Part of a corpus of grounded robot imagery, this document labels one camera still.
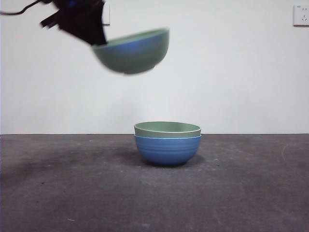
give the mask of bowl base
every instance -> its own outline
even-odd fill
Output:
[[[143,68],[143,69],[140,69],[140,70],[126,70],[124,72],[124,74],[127,74],[127,75],[132,75],[132,74],[137,74],[137,73],[143,73],[143,72],[146,72],[148,70],[151,70],[155,67],[155,65],[151,65],[149,67],[146,67],[146,68]]]

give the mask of stacked bowls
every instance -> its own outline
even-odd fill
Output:
[[[178,165],[190,160],[201,140],[199,126],[181,122],[142,122],[134,125],[141,155],[159,165]]]

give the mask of bowl rim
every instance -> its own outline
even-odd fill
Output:
[[[186,125],[190,125],[190,126],[195,126],[198,127],[198,129],[196,130],[187,130],[187,131],[159,131],[159,130],[146,130],[146,129],[142,129],[139,128],[138,125],[142,124],[142,123],[160,123],[160,122],[164,122],[164,123],[179,123],[179,124],[186,124]],[[140,122],[134,125],[134,128],[142,130],[142,131],[148,131],[148,132],[154,132],[154,133],[166,133],[166,134],[185,134],[185,133],[194,133],[194,132],[198,132],[201,131],[201,127],[198,125],[194,125],[191,123],[185,123],[185,122],[174,122],[174,121],[149,121],[149,122]]]
[[[142,138],[142,139],[159,139],[159,140],[180,140],[180,139],[198,139],[200,137],[202,137],[202,135],[200,134],[199,136],[195,136],[195,137],[184,137],[184,138],[154,138],[154,137],[144,137],[144,136],[139,136],[139,135],[134,135],[137,138]]]
[[[157,28],[157,29],[152,29],[152,30],[145,30],[145,31],[141,31],[141,32],[138,32],[138,33],[134,33],[134,34],[130,34],[130,35],[128,34],[128,35],[124,35],[124,36],[121,36],[121,37],[118,37],[118,38],[111,39],[111,40],[107,41],[108,42],[107,44],[103,44],[103,45],[94,44],[91,47],[92,47],[92,49],[113,47],[113,46],[123,45],[123,44],[126,44],[126,43],[140,41],[140,40],[143,40],[143,39],[146,39],[146,38],[150,38],[150,37],[153,37],[153,36],[164,34],[166,32],[169,32],[169,28],[167,28],[167,27]],[[132,37],[132,36],[138,36],[138,35],[140,35],[138,38],[131,38],[131,39],[125,40],[126,38],[129,38],[129,37]],[[124,41],[121,41],[121,42],[118,42],[118,43],[117,42],[113,43],[114,41],[117,41],[117,40],[124,40]]]

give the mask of green bowl rim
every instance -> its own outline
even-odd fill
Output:
[[[143,39],[146,39],[146,38],[149,38],[149,37],[152,37],[152,36],[156,36],[156,35],[160,35],[160,34],[163,34],[163,33],[166,33],[166,32],[169,32],[169,28],[157,28],[157,29],[153,29],[153,30],[146,30],[146,31],[142,31],[142,32],[139,32],[139,33],[134,33],[134,34],[131,34],[131,35],[124,35],[124,36],[121,36],[119,38],[114,38],[114,39],[111,39],[108,41],[107,44],[104,44],[104,45],[92,45],[92,49],[100,49],[100,48],[105,48],[105,47],[113,47],[113,46],[117,46],[117,45],[120,45],[120,44],[126,44],[126,43],[130,43],[132,41],[139,41],[139,40],[143,40]],[[125,39],[126,37],[131,37],[131,36],[137,36],[137,35],[141,35],[140,37],[138,38],[135,38],[135,39],[128,39],[126,41],[122,41],[121,43],[111,43],[109,44],[109,42],[113,42],[115,40],[120,40],[120,39]]]
[[[177,132],[177,131],[159,131],[159,130],[145,130],[145,129],[142,129],[142,128],[139,128],[138,125],[141,124],[141,123],[150,123],[150,122],[171,122],[171,123],[181,123],[181,124],[186,124],[186,125],[191,125],[191,126],[195,126],[195,127],[198,127],[197,130],[188,130],[188,131],[181,131],[181,132]],[[140,123],[137,123],[134,125],[134,128],[137,128],[139,130],[142,130],[142,131],[148,131],[148,132],[156,132],[156,133],[167,133],[167,134],[172,134],[172,133],[176,133],[176,134],[182,134],[182,133],[193,133],[193,132],[198,132],[198,131],[201,131],[201,127],[198,126],[198,125],[194,125],[194,124],[191,124],[191,123],[185,123],[185,122],[174,122],[174,121],[149,121],[149,122],[140,122]]]

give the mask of white wall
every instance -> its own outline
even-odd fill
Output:
[[[2,10],[31,0],[3,0]],[[169,27],[166,58],[125,76],[85,43],[39,22],[39,4],[1,18],[1,133],[133,133],[172,120],[203,133],[309,132],[309,28],[299,0],[110,0],[107,37]]]

